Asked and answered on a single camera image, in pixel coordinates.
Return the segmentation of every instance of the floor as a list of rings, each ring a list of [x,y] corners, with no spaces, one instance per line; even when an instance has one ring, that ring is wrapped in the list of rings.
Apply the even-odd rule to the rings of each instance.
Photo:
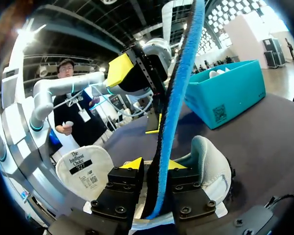
[[[294,98],[294,62],[285,67],[262,70],[267,93],[276,94],[289,100]]]

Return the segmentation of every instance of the teal plastic bin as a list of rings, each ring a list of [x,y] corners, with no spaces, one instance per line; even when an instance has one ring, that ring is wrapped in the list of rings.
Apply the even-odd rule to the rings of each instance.
[[[209,78],[211,70],[230,71]],[[186,105],[210,129],[215,129],[266,96],[259,62],[243,61],[216,66],[193,75],[185,95]]]

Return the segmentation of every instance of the black tabletop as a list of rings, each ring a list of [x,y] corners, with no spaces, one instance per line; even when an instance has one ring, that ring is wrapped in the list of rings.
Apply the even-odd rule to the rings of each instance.
[[[146,135],[147,117],[119,128],[105,149],[114,165],[138,157],[151,160],[157,134]],[[274,195],[294,193],[294,103],[268,94],[247,111],[215,130],[210,130],[183,105],[171,158],[188,154],[196,135],[208,138],[236,169],[232,203],[227,205],[229,221],[254,205],[264,205]],[[288,201],[281,201],[275,214],[281,216]]]

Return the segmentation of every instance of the person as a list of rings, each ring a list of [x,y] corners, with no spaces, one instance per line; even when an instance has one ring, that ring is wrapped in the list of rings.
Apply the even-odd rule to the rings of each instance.
[[[293,59],[293,61],[294,61],[294,52],[293,52],[294,49],[293,49],[293,46],[292,46],[291,43],[289,43],[289,41],[288,41],[287,38],[285,38],[285,41],[286,41],[286,43],[288,44],[288,48],[289,48],[289,50],[290,50],[290,53],[291,53],[292,59]]]
[[[72,77],[74,73],[74,62],[71,59],[63,60],[57,66],[58,78]],[[57,96],[53,105],[56,106],[68,100],[73,94],[65,94]],[[95,117],[91,112],[96,103],[99,103],[100,98],[94,97],[91,99],[85,91],[75,99],[67,102],[54,109],[54,124],[57,132],[66,136],[72,134],[76,143],[82,147],[87,145],[102,146],[112,132],[107,129],[103,121]],[[67,121],[73,122],[73,126],[66,125]]]

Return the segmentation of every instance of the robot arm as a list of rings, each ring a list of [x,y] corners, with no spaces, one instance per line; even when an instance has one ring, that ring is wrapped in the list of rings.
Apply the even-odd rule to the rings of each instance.
[[[162,83],[167,79],[168,67],[171,63],[171,49],[169,44],[160,38],[152,39],[147,42],[142,51],[129,48],[120,57],[126,57],[131,69],[122,72],[122,66],[119,63],[116,67],[110,62],[110,71],[114,74],[122,74],[117,83],[111,83],[108,79],[104,79],[104,73],[94,72],[71,78],[61,78],[56,80],[40,80],[34,86],[33,96],[35,108],[30,118],[30,126],[35,131],[43,128],[46,117],[53,111],[53,95],[63,95],[81,91],[90,85],[96,85],[96,89],[92,88],[93,96],[102,94],[129,94],[134,96],[142,96],[150,91],[158,93],[156,82]],[[157,70],[157,76],[147,71],[154,72]]]

